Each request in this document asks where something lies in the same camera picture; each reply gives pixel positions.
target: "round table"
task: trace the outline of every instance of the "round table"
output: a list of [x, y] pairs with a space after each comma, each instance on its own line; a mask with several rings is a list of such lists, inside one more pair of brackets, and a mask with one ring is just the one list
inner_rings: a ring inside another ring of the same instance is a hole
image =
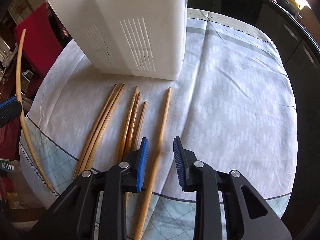
[[[103, 74], [75, 41], [65, 47], [26, 117], [54, 194], [39, 176], [23, 134], [20, 139], [23, 174], [46, 207], [71, 183], [82, 147], [106, 97], [114, 84], [122, 82], [126, 82], [126, 89], [97, 151], [95, 172], [106, 171], [116, 163], [137, 85], [140, 102], [148, 101], [140, 139], [148, 138], [152, 159], [166, 91], [172, 87], [144, 239], [192, 239], [196, 194], [184, 193], [179, 186], [172, 146], [176, 136], [180, 136], [185, 149], [215, 170], [239, 170], [282, 216], [296, 169], [297, 116], [290, 81], [276, 46], [253, 26], [196, 9], [188, 9], [185, 57], [175, 81]], [[134, 206], [140, 200], [141, 194], [131, 194], [129, 236], [134, 234], [139, 215]]]

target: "metal screw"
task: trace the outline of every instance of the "metal screw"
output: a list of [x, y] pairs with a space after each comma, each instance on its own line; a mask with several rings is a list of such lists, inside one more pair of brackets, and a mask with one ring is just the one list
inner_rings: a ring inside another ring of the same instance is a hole
[[194, 166], [198, 167], [198, 168], [202, 168], [204, 166], [203, 162], [201, 161], [196, 161], [195, 163], [193, 163]]
[[236, 178], [239, 178], [240, 177], [240, 172], [236, 171], [236, 170], [233, 170], [233, 171], [231, 171], [231, 175], [236, 177]]
[[88, 177], [90, 177], [91, 176], [91, 171], [83, 171], [82, 173], [81, 173], [81, 175], [82, 175], [82, 177], [84, 177], [84, 178], [88, 178]]
[[119, 163], [119, 166], [120, 166], [120, 168], [125, 169], [125, 168], [128, 168], [128, 167], [129, 167], [129, 163], [127, 163], [127, 162], [121, 162], [121, 163]]

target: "dark kitchen cabinet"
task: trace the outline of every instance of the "dark kitchen cabinet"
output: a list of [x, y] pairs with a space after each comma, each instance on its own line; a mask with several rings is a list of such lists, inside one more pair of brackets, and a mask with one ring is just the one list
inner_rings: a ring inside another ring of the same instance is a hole
[[275, 10], [263, 4], [255, 25], [276, 45], [283, 65], [286, 64], [301, 41], [300, 35]]
[[255, 26], [262, 4], [261, 0], [221, 0], [221, 14]]
[[282, 220], [295, 238], [310, 221], [320, 199], [315, 187], [320, 163], [320, 65], [302, 41], [284, 67], [296, 100], [298, 161], [293, 194]]

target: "bamboo stick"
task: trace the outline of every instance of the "bamboo stick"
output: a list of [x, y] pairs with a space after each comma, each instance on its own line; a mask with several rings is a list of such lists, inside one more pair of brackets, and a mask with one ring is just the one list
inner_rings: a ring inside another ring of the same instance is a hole
[[110, 111], [110, 109], [111, 109], [114, 101], [116, 100], [119, 92], [123, 89], [123, 86], [124, 86], [124, 83], [122, 83], [121, 87], [117, 90], [117, 92], [115, 93], [114, 97], [111, 99], [110, 104], [108, 104], [108, 107], [107, 107], [107, 109], [105, 110], [103, 116], [101, 117], [101, 120], [100, 120], [100, 122], [99, 122], [99, 125], [98, 125], [96, 131], [94, 132], [94, 135], [93, 135], [93, 137], [92, 137], [92, 139], [91, 139], [91, 142], [90, 142], [90, 144], [89, 144], [89, 146], [88, 146], [87, 152], [86, 152], [86, 154], [84, 155], [84, 159], [83, 159], [83, 161], [82, 161], [82, 164], [81, 164], [81, 167], [80, 167], [80, 170], [79, 170], [78, 175], [80, 175], [81, 172], [86, 169], [85, 167], [86, 167], [86, 165], [87, 165], [89, 156], [90, 156], [91, 151], [92, 151], [92, 149], [93, 149], [93, 145], [94, 145], [94, 143], [95, 143], [95, 141], [96, 141], [96, 139], [97, 139], [97, 137], [98, 137], [98, 135], [99, 135], [99, 132], [100, 132], [100, 130], [101, 130], [101, 127], [103, 126], [103, 123], [104, 123], [105, 119], [106, 119], [107, 116], [109, 115], [109, 111]]
[[86, 170], [90, 170], [90, 169], [92, 168], [92, 164], [93, 164], [93, 161], [94, 161], [94, 157], [95, 157], [95, 155], [96, 155], [96, 153], [97, 153], [97, 150], [98, 150], [98, 147], [99, 147], [99, 145], [100, 145], [100, 143], [101, 143], [103, 134], [104, 134], [104, 132], [105, 132], [105, 130], [106, 130], [106, 127], [107, 127], [110, 119], [111, 119], [111, 116], [112, 116], [112, 114], [113, 114], [113, 111], [114, 111], [114, 109], [116, 108], [116, 106], [117, 106], [117, 104], [118, 104], [118, 102], [119, 102], [119, 99], [120, 99], [121, 94], [122, 94], [122, 92], [123, 92], [123, 90], [124, 90], [124, 87], [125, 87], [125, 84], [122, 84], [122, 86], [121, 86], [121, 88], [120, 88], [120, 90], [119, 90], [119, 93], [117, 94], [116, 99], [115, 99], [115, 101], [113, 102], [113, 104], [112, 104], [112, 106], [111, 106], [111, 108], [110, 108], [110, 111], [109, 111], [107, 117], [105, 118], [105, 120], [104, 120], [104, 122], [103, 122], [103, 125], [102, 125], [102, 127], [101, 127], [101, 129], [100, 129], [100, 131], [99, 131], [99, 134], [98, 134], [98, 136], [97, 136], [97, 139], [96, 139], [96, 141], [94, 142], [94, 145], [93, 145], [92, 151], [91, 151], [91, 153], [90, 153], [90, 156], [89, 156], [87, 165], [86, 165], [86, 167], [85, 167]]
[[143, 232], [143, 228], [144, 228], [144, 224], [146, 221], [148, 208], [151, 200], [152, 189], [153, 189], [153, 185], [154, 185], [157, 170], [158, 170], [158, 164], [159, 164], [159, 159], [161, 154], [161, 146], [164, 138], [164, 130], [165, 130], [165, 125], [167, 122], [167, 117], [169, 112], [170, 98], [171, 98], [171, 88], [168, 89], [168, 96], [165, 104], [164, 115], [163, 115], [162, 124], [159, 132], [159, 138], [156, 144], [155, 156], [154, 156], [153, 165], [151, 169], [151, 175], [150, 175], [149, 183], [144, 195], [140, 217], [139, 217], [137, 229], [134, 235], [134, 240], [140, 240], [142, 237], [142, 232]]
[[140, 95], [141, 95], [141, 93], [139, 92], [138, 96], [137, 96], [137, 99], [136, 99], [136, 101], [134, 103], [134, 110], [133, 110], [133, 113], [132, 113], [132, 116], [131, 116], [131, 120], [130, 120], [130, 126], [129, 126], [129, 130], [128, 130], [127, 140], [125, 142], [123, 159], [126, 158], [128, 153], [130, 152], [131, 143], [132, 143], [132, 137], [133, 137], [133, 131], [134, 131], [135, 123], [136, 123], [136, 117], [137, 117], [138, 106], [139, 106], [139, 101], [140, 101]]
[[139, 137], [140, 137], [141, 128], [142, 128], [142, 124], [143, 124], [144, 115], [146, 113], [147, 105], [148, 105], [148, 101], [144, 101], [143, 107], [142, 107], [142, 112], [140, 114], [140, 118], [138, 121], [138, 128], [137, 128], [135, 135], [133, 136], [133, 140], [132, 140], [132, 144], [131, 144], [131, 151], [135, 151], [138, 149]]
[[87, 152], [87, 150], [88, 150], [89, 144], [90, 144], [90, 142], [91, 142], [91, 140], [92, 140], [92, 137], [93, 137], [93, 135], [94, 135], [94, 133], [95, 133], [95, 131], [96, 131], [99, 123], [101, 122], [101, 118], [102, 118], [103, 114], [105, 113], [105, 110], [107, 109], [107, 107], [108, 107], [108, 105], [109, 105], [109, 103], [110, 103], [111, 96], [112, 96], [113, 92], [116, 90], [116, 87], [117, 87], [117, 84], [114, 85], [113, 89], [112, 89], [111, 92], [109, 93], [108, 98], [107, 98], [104, 106], [102, 107], [102, 109], [101, 109], [101, 111], [100, 111], [100, 114], [99, 114], [99, 116], [97, 117], [97, 119], [96, 119], [96, 121], [95, 121], [95, 123], [94, 123], [94, 125], [93, 125], [93, 127], [92, 127], [92, 129], [91, 129], [91, 132], [90, 132], [90, 134], [89, 134], [89, 136], [88, 136], [88, 138], [87, 138], [87, 141], [86, 141], [86, 143], [85, 143], [85, 145], [84, 145], [84, 147], [83, 147], [83, 149], [82, 149], [81, 156], [80, 156], [80, 159], [79, 159], [79, 161], [78, 161], [78, 165], [77, 165], [77, 168], [76, 168], [76, 172], [75, 172], [75, 174], [74, 174], [74, 176], [73, 176], [73, 179], [75, 179], [75, 178], [78, 177], [78, 175], [79, 175], [79, 171], [80, 171], [82, 162], [83, 162], [83, 160], [84, 160], [84, 156], [85, 156], [85, 154], [86, 154], [86, 152]]
[[125, 192], [125, 209], [127, 209], [128, 207], [128, 203], [129, 203], [129, 192]]
[[[23, 43], [24, 43], [24, 38], [26, 35], [26, 30], [24, 29], [22, 31], [22, 35], [21, 35], [21, 39], [20, 39], [20, 43], [19, 43], [19, 50], [18, 50], [18, 56], [17, 56], [17, 69], [16, 69], [16, 94], [17, 94], [17, 100], [21, 103], [22, 106], [22, 97], [21, 97], [21, 58], [22, 58], [22, 49], [23, 49]], [[33, 159], [33, 162], [36, 166], [36, 168], [38, 169], [40, 175], [42, 176], [44, 183], [48, 186], [48, 188], [54, 192], [54, 189], [51, 185], [51, 183], [49, 182], [47, 176], [44, 173], [44, 170], [42, 169], [41, 163], [38, 160], [38, 157], [36, 156], [36, 152], [35, 149], [33, 148], [31, 139], [30, 139], [30, 135], [28, 132], [28, 126], [26, 124], [26, 119], [24, 117], [24, 112], [23, 112], [23, 108], [22, 108], [22, 112], [20, 114], [20, 123], [21, 123], [21, 127], [22, 127], [22, 132], [24, 135], [24, 138], [26, 140], [27, 146], [29, 148], [29, 152], [31, 154], [31, 157]]]
[[138, 87], [136, 86], [136, 89], [135, 89], [133, 97], [132, 97], [131, 105], [130, 105], [130, 108], [129, 108], [129, 112], [128, 112], [128, 115], [127, 115], [127, 120], [125, 121], [125, 124], [124, 124], [124, 130], [123, 130], [123, 133], [122, 133], [122, 138], [121, 138], [119, 152], [118, 152], [118, 158], [117, 158], [117, 162], [118, 163], [122, 161], [122, 158], [123, 158], [123, 155], [124, 155], [125, 142], [127, 140], [127, 135], [128, 135], [129, 125], [130, 125], [130, 119], [131, 119], [134, 103], [135, 103], [135, 100], [136, 100], [136, 97], [137, 97], [137, 91], [138, 91]]

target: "curved wooden rod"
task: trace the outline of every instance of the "curved wooden rod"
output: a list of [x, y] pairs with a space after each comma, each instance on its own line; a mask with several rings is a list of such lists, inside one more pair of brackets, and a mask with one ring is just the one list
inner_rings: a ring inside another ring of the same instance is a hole
[[[21, 97], [21, 57], [22, 57], [22, 48], [23, 48], [23, 43], [24, 43], [24, 37], [26, 35], [26, 30], [24, 29], [22, 31], [20, 43], [19, 43], [19, 50], [18, 50], [18, 56], [17, 56], [17, 70], [16, 70], [16, 94], [17, 94], [17, 100], [21, 103], [22, 105], [22, 97]], [[26, 124], [26, 119], [24, 117], [24, 112], [22, 110], [21, 115], [20, 115], [20, 123], [22, 127], [22, 132], [24, 135], [24, 138], [27, 142], [29, 152], [31, 154], [31, 157], [33, 159], [34, 164], [36, 165], [36, 168], [38, 169], [40, 175], [42, 176], [44, 183], [48, 186], [48, 188], [54, 192], [54, 189], [49, 182], [47, 176], [44, 173], [44, 170], [42, 169], [41, 163], [38, 160], [38, 157], [36, 155], [35, 149], [33, 148], [30, 135], [28, 132], [28, 127]]]
[[107, 98], [107, 100], [106, 100], [103, 108], [102, 108], [101, 111], [100, 111], [99, 116], [97, 117], [97, 119], [96, 119], [96, 121], [95, 121], [95, 123], [94, 123], [94, 125], [93, 125], [93, 127], [92, 127], [92, 129], [91, 129], [91, 132], [90, 132], [90, 134], [89, 134], [89, 136], [88, 136], [88, 138], [87, 138], [87, 141], [86, 141], [86, 143], [85, 143], [85, 145], [84, 145], [84, 147], [83, 147], [83, 149], [82, 149], [81, 156], [80, 156], [80, 159], [79, 159], [79, 161], [78, 161], [77, 168], [76, 168], [76, 172], [75, 172], [75, 174], [73, 175], [73, 180], [75, 180], [76, 177], [78, 177], [78, 175], [79, 175], [79, 172], [80, 172], [82, 163], [83, 163], [83, 161], [84, 161], [84, 158], [85, 158], [86, 152], [87, 152], [87, 150], [88, 150], [88, 148], [89, 148], [89, 145], [90, 145], [90, 143], [91, 143], [91, 140], [92, 140], [92, 138], [93, 138], [93, 136], [94, 136], [94, 134], [95, 134], [95, 132], [96, 132], [96, 129], [97, 129], [99, 123], [101, 122], [101, 119], [102, 119], [102, 117], [103, 117], [103, 115], [104, 115], [107, 107], [109, 106], [110, 101], [112, 100], [111, 98], [112, 98], [112, 95], [113, 95], [114, 91], [116, 90], [116, 87], [117, 87], [117, 84], [114, 85], [113, 89], [111, 90], [111, 92], [110, 92], [110, 94], [109, 94], [109, 96], [108, 96], [108, 98]]

